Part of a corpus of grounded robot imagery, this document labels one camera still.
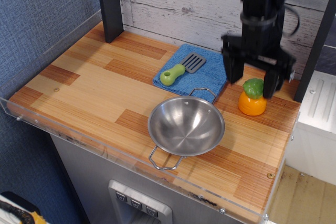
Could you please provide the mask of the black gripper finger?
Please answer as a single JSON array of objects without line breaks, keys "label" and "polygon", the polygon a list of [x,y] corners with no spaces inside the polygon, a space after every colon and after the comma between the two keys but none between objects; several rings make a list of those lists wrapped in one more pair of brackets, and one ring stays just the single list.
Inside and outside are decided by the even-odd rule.
[{"label": "black gripper finger", "polygon": [[223,62],[230,83],[235,83],[242,78],[244,73],[245,60],[239,50],[235,48],[226,48],[222,50]]},{"label": "black gripper finger", "polygon": [[271,99],[274,93],[282,88],[285,78],[286,71],[283,69],[267,70],[264,77],[263,97]]}]

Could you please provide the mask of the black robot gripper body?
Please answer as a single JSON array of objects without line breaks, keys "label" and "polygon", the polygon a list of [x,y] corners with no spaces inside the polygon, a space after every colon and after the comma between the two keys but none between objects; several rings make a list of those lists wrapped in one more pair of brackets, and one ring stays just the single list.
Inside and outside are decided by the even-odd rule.
[{"label": "black robot gripper body", "polygon": [[270,19],[264,20],[241,14],[242,35],[224,35],[222,37],[223,48],[239,50],[245,63],[259,69],[265,71],[283,69],[286,71],[285,79],[292,80],[295,72],[293,65],[296,59],[280,46],[284,17],[284,11],[279,11]]}]

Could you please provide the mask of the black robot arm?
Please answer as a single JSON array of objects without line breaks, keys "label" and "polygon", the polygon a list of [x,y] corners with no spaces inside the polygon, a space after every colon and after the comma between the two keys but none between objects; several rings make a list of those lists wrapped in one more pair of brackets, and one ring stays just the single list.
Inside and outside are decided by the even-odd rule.
[{"label": "black robot arm", "polygon": [[263,96],[272,98],[285,80],[293,78],[295,57],[284,51],[285,0],[241,0],[241,36],[224,35],[223,62],[230,83],[243,77],[245,64],[265,71]]}]

